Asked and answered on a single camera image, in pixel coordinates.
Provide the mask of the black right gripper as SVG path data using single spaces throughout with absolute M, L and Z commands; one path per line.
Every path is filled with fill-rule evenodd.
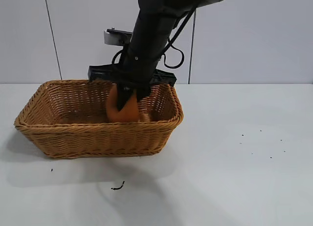
M 132 67 L 120 64 L 89 66 L 88 76 L 91 82 L 101 79 L 117 84 L 118 111 L 128 102 L 136 103 L 148 97 L 151 86 L 168 84 L 172 87 L 177 81 L 173 73 L 156 69 L 150 64 L 135 64 Z

